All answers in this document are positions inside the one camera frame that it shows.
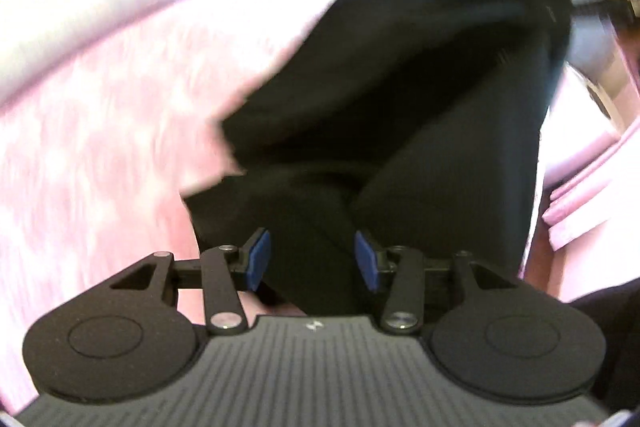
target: gray ribbed plate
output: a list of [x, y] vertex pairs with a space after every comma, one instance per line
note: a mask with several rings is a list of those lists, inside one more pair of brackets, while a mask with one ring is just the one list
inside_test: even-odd
[[384, 335], [367, 317], [261, 317], [247, 333], [210, 341], [191, 371], [158, 393], [104, 406], [43, 395], [18, 420], [26, 427], [570, 427], [606, 416], [587, 397], [543, 407], [477, 397], [444, 378], [415, 339]]

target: pink patterned fabric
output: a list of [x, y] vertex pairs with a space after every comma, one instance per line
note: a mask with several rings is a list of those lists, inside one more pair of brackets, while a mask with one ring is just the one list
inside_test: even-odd
[[[12, 410], [35, 396], [20, 355], [33, 321], [152, 251], [197, 256], [180, 192], [234, 168], [212, 118], [238, 107], [317, 15], [275, 10], [277, 31], [251, 2], [171, 6], [2, 110], [0, 395]], [[179, 309], [202, 320], [197, 294]]]

